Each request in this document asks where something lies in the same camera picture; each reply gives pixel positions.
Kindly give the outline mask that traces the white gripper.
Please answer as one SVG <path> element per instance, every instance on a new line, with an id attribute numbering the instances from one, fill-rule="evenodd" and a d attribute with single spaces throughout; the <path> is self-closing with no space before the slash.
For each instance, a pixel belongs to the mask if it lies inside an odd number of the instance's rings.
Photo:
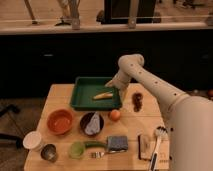
<path id="1" fill-rule="evenodd" d="M 123 72 L 118 72 L 112 80 L 109 80 L 104 86 L 105 87 L 116 87 L 119 89 L 119 96 L 121 102 L 125 100 L 127 94 L 127 87 L 131 81 L 131 78 Z"/>

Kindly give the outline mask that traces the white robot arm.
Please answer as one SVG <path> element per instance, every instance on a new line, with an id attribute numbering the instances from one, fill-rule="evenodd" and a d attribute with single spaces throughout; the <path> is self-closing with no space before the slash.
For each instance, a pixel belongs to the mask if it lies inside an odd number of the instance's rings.
<path id="1" fill-rule="evenodd" d="M 123 55 L 107 83 L 124 92 L 131 79 L 147 89 L 170 117 L 169 170 L 213 171 L 213 101 L 191 96 L 143 68 L 141 54 Z"/>

